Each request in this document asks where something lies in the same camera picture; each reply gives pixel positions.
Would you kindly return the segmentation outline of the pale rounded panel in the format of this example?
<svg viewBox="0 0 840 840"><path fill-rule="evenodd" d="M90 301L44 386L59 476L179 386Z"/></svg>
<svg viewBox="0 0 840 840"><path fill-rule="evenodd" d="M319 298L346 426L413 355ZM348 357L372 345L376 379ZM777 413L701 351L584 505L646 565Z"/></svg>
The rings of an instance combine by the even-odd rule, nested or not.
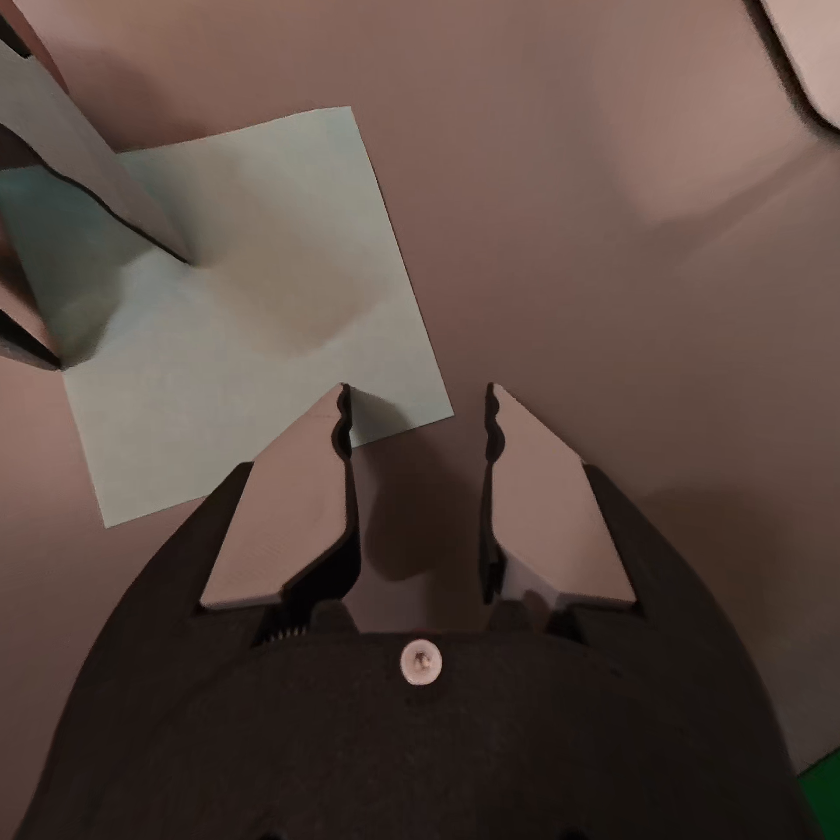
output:
<svg viewBox="0 0 840 840"><path fill-rule="evenodd" d="M814 110L839 127L839 2L764 1L797 80Z"/></svg>

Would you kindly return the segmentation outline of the green sheet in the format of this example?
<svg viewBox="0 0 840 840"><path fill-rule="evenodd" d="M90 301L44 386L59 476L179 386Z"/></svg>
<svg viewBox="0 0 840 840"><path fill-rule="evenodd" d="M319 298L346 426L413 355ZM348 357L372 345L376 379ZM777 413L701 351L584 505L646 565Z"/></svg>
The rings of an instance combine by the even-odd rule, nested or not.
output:
<svg viewBox="0 0 840 840"><path fill-rule="evenodd" d="M839 749L800 773L799 782L825 839L839 839Z"/></svg>

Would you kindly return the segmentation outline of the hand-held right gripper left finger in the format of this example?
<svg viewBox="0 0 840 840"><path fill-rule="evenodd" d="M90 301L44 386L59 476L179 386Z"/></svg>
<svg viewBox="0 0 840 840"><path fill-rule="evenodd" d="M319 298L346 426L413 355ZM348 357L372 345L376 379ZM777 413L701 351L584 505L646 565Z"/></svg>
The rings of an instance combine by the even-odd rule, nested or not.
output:
<svg viewBox="0 0 840 840"><path fill-rule="evenodd" d="M361 572L351 428L351 389L341 383L257 455L203 608L302 608L350 592Z"/></svg>

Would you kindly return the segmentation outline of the leaf-patterned origami paper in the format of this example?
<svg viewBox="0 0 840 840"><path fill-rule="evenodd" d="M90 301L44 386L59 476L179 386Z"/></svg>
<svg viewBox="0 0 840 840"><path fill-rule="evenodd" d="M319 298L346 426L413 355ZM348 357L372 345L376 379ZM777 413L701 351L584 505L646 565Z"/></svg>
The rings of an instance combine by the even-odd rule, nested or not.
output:
<svg viewBox="0 0 840 840"><path fill-rule="evenodd" d="M38 167L1 189L105 527L209 494L337 384L352 446L454 415L350 107L120 160L191 265Z"/></svg>

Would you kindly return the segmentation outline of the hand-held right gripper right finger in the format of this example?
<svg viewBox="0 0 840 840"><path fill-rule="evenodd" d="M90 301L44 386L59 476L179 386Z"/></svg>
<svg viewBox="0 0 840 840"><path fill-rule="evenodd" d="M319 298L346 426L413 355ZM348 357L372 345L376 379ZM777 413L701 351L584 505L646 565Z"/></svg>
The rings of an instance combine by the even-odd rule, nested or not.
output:
<svg viewBox="0 0 840 840"><path fill-rule="evenodd" d="M538 613L635 604L583 459L498 383L486 389L485 429L483 603L522 601Z"/></svg>

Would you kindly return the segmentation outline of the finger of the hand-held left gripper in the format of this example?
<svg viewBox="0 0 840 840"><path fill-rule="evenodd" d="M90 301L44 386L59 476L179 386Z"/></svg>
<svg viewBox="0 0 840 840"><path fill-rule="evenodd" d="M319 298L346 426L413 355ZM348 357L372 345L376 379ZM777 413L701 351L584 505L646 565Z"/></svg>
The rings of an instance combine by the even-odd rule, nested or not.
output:
<svg viewBox="0 0 840 840"><path fill-rule="evenodd" d="M180 261L193 258L176 226L33 56L1 44L1 124L40 163Z"/></svg>
<svg viewBox="0 0 840 840"><path fill-rule="evenodd" d="M61 361L5 226L1 225L1 357L45 371Z"/></svg>

